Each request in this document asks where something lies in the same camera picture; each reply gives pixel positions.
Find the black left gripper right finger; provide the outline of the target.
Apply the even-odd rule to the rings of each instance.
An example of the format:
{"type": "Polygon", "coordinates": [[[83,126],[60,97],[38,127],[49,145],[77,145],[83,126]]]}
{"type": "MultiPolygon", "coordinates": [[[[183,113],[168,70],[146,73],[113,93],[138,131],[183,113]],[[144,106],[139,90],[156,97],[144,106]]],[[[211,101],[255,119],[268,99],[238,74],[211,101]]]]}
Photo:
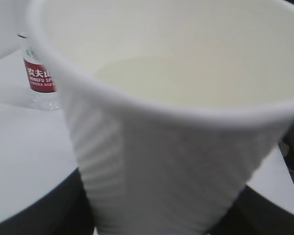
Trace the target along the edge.
{"type": "Polygon", "coordinates": [[[294,215],[246,186],[211,235],[294,235],[294,215]]]}

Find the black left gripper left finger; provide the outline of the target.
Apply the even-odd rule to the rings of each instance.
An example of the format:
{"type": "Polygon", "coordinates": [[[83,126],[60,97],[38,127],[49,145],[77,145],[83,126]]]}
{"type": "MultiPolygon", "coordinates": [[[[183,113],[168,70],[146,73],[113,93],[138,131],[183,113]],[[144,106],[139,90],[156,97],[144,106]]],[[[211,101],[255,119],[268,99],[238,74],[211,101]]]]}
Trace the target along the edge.
{"type": "Polygon", "coordinates": [[[78,169],[33,205],[0,222],[0,235],[92,235],[95,222],[78,169]]]}

